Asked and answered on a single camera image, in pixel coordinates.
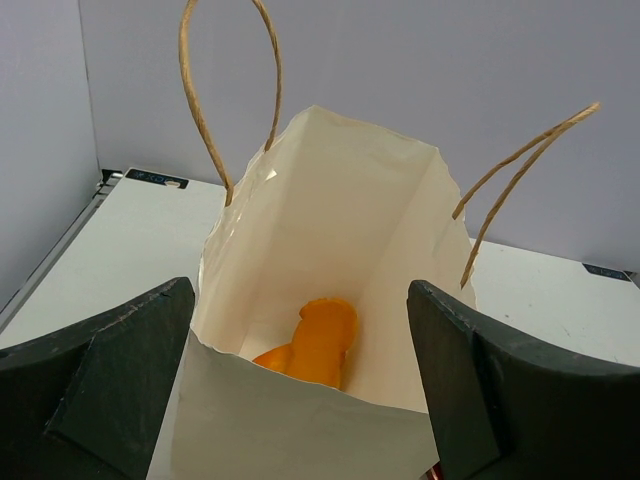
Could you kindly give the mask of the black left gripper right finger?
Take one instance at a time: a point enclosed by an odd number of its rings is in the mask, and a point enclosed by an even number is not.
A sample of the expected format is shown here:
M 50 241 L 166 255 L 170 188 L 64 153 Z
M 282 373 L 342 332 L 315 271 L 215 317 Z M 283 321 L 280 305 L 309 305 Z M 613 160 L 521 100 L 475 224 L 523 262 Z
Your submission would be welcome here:
M 433 479 L 635 479 L 639 371 L 521 332 L 424 280 L 407 311 Z

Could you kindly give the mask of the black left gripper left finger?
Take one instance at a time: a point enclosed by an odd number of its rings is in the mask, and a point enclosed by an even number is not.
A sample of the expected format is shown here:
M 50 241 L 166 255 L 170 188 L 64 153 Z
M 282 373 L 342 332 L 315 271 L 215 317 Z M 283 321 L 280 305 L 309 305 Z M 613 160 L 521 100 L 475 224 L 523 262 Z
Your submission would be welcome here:
M 145 478 L 194 304 L 176 277 L 2 349 L 2 478 Z

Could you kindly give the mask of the long braided orange bread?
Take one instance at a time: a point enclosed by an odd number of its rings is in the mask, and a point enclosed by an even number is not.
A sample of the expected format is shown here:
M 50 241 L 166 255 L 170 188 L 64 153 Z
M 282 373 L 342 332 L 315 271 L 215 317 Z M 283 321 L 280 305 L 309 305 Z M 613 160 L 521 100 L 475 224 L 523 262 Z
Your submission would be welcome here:
M 299 311 L 285 373 L 340 390 L 342 370 L 358 332 L 358 314 L 339 298 L 312 300 Z

